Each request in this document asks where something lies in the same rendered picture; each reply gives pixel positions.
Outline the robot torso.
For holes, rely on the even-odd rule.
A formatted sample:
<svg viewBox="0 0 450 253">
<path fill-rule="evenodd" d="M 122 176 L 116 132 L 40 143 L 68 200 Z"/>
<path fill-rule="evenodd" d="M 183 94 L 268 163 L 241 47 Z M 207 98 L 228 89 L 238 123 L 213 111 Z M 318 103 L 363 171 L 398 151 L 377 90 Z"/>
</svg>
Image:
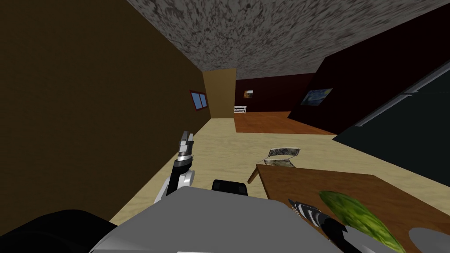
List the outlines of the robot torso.
<svg viewBox="0 0 450 253">
<path fill-rule="evenodd" d="M 343 253 L 284 203 L 182 187 L 90 253 Z"/>
</svg>

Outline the brown wooden table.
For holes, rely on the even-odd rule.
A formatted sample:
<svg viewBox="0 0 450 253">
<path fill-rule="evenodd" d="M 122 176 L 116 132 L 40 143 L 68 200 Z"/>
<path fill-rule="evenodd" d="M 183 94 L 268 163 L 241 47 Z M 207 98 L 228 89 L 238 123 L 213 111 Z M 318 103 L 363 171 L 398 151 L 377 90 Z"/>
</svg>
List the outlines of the brown wooden table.
<svg viewBox="0 0 450 253">
<path fill-rule="evenodd" d="M 368 174 L 312 170 L 258 164 L 248 183 L 259 176 L 268 199 L 289 205 L 298 201 L 332 216 L 319 197 L 322 190 L 359 200 L 379 218 L 406 253 L 421 253 L 409 238 L 412 228 L 428 228 L 450 235 L 450 216 L 386 181 Z"/>
</svg>

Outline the blue wall painting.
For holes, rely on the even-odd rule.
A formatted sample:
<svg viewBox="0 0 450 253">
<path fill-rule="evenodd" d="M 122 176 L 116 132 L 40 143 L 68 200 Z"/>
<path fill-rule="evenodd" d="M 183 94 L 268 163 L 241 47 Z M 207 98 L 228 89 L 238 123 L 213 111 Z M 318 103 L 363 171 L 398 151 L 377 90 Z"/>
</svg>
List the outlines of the blue wall painting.
<svg viewBox="0 0 450 253">
<path fill-rule="evenodd" d="M 330 89 L 309 90 L 303 98 L 301 105 L 319 106 L 324 98 L 332 91 Z"/>
</svg>

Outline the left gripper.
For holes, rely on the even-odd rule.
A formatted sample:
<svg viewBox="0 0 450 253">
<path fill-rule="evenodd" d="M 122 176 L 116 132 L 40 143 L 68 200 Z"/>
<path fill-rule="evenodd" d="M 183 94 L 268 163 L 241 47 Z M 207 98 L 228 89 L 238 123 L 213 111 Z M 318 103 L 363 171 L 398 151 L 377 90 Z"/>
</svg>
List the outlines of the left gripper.
<svg viewBox="0 0 450 253">
<path fill-rule="evenodd" d="M 179 146 L 178 157 L 191 157 L 193 143 L 193 134 L 189 134 L 188 131 L 184 131 Z"/>
</svg>

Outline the green cucumber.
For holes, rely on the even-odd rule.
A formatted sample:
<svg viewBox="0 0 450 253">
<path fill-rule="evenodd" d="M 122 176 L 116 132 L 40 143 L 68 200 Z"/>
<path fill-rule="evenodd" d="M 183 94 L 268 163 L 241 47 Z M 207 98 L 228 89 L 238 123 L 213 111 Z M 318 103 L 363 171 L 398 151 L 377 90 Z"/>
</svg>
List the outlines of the green cucumber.
<svg viewBox="0 0 450 253">
<path fill-rule="evenodd" d="M 386 225 L 357 199 L 332 191 L 320 191 L 319 196 L 342 224 L 374 238 L 396 253 L 406 253 Z"/>
</svg>

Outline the white slatted chair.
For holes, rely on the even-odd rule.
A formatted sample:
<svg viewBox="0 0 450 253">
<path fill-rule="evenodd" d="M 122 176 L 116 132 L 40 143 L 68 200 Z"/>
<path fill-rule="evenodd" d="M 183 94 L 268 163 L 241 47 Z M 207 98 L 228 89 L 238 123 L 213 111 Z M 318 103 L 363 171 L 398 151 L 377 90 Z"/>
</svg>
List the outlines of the white slatted chair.
<svg viewBox="0 0 450 253">
<path fill-rule="evenodd" d="M 297 147 L 272 148 L 262 161 L 269 166 L 295 167 L 291 159 L 297 157 L 300 150 Z"/>
</svg>

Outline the grey plate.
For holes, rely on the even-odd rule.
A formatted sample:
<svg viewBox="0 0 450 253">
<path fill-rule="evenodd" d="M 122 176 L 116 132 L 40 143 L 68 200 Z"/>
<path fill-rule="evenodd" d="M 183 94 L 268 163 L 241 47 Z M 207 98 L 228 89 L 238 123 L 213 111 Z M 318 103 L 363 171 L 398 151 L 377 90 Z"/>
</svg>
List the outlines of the grey plate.
<svg viewBox="0 0 450 253">
<path fill-rule="evenodd" d="M 421 253 L 450 253 L 450 235 L 427 229 L 412 228 L 409 237 Z"/>
</svg>

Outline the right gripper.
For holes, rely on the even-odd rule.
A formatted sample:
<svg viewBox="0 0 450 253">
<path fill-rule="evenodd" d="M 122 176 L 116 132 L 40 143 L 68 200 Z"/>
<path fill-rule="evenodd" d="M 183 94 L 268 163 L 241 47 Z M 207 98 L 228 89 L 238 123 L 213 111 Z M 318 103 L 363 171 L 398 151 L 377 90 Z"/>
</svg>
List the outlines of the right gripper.
<svg viewBox="0 0 450 253">
<path fill-rule="evenodd" d="M 312 222 L 316 227 L 322 228 L 325 220 L 330 219 L 330 216 L 317 209 L 311 208 L 309 205 L 291 199 L 288 199 L 288 201 L 294 212 Z"/>
</svg>

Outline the red framed window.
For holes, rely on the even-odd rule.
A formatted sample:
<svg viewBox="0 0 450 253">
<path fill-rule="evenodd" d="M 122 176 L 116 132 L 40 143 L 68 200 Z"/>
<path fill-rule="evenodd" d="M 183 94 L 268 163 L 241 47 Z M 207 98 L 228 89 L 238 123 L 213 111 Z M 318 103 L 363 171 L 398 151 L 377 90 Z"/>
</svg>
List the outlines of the red framed window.
<svg viewBox="0 0 450 253">
<path fill-rule="evenodd" d="M 207 95 L 204 92 L 189 90 L 189 94 L 196 111 L 208 108 Z"/>
</svg>

